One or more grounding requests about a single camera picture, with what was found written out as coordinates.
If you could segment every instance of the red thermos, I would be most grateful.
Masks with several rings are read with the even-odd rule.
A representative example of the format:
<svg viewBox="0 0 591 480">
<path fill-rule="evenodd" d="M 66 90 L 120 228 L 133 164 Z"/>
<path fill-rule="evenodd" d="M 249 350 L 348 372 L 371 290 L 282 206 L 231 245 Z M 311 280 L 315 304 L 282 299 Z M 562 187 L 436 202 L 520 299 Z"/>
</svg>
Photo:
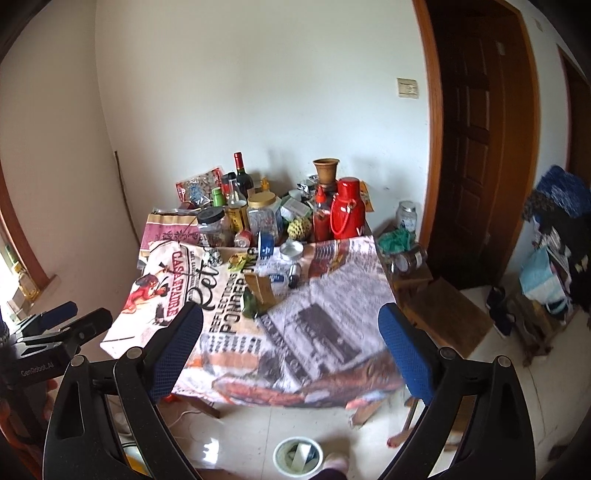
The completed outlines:
<svg viewBox="0 0 591 480">
<path fill-rule="evenodd" d="M 359 179 L 340 179 L 336 185 L 336 192 L 330 208 L 330 228 L 335 240 L 363 235 L 365 204 L 359 193 Z"/>
</svg>

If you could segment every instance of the blue gripper pad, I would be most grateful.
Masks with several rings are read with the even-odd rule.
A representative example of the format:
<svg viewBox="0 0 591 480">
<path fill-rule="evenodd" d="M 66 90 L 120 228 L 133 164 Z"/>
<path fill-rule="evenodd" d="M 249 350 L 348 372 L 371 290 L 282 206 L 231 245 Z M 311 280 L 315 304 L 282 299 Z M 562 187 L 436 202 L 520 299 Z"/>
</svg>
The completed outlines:
<svg viewBox="0 0 591 480">
<path fill-rule="evenodd" d="M 48 312 L 43 312 L 40 315 L 42 330 L 50 330 L 66 320 L 74 318 L 76 315 L 78 315 L 78 307 L 73 301 L 68 301 Z"/>
<path fill-rule="evenodd" d="M 429 405 L 437 388 L 437 346 L 411 325 L 395 303 L 380 308 L 378 328 L 410 393 Z"/>
<path fill-rule="evenodd" d="M 150 339 L 146 350 L 149 350 L 152 340 L 158 342 L 156 337 L 160 332 L 163 333 L 162 336 L 168 333 L 170 337 L 161 355 L 154 362 L 152 387 L 148 392 L 152 402 L 157 403 L 161 398 L 170 395 L 202 329 L 203 311 L 193 302 L 187 302 L 170 325 L 156 332 Z"/>
</svg>

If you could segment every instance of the clay vase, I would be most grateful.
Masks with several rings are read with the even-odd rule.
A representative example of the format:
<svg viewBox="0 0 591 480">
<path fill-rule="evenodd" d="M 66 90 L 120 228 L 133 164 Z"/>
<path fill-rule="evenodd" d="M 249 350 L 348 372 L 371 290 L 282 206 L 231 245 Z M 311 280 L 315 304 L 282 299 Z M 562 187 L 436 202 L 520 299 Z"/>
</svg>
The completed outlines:
<svg viewBox="0 0 591 480">
<path fill-rule="evenodd" d="M 336 167 L 339 164 L 338 158 L 319 158 L 313 161 L 318 172 L 318 183 L 331 185 L 336 182 Z"/>
</svg>

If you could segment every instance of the red squeeze bottle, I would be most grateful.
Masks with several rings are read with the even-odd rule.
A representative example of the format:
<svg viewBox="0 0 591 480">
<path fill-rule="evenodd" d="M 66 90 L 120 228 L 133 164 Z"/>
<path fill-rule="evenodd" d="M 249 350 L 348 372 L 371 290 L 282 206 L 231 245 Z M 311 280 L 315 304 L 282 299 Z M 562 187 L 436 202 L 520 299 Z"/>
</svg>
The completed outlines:
<svg viewBox="0 0 591 480">
<path fill-rule="evenodd" d="M 314 239 L 325 242 L 332 239 L 330 229 L 330 209 L 326 202 L 326 194 L 320 185 L 316 187 L 316 208 L 314 209 Z"/>
</svg>

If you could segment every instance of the wine bottle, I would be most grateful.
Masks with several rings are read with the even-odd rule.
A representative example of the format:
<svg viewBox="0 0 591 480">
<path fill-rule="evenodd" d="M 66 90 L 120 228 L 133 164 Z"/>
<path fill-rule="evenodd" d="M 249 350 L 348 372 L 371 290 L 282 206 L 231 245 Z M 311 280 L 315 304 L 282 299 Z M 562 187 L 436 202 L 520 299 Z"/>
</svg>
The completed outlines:
<svg viewBox="0 0 591 480">
<path fill-rule="evenodd" d="M 255 193 L 255 184 L 252 177 L 244 170 L 244 162 L 242 161 L 242 152 L 234 153 L 234 162 L 236 163 L 236 183 L 238 189 L 248 199 L 250 195 Z"/>
</svg>

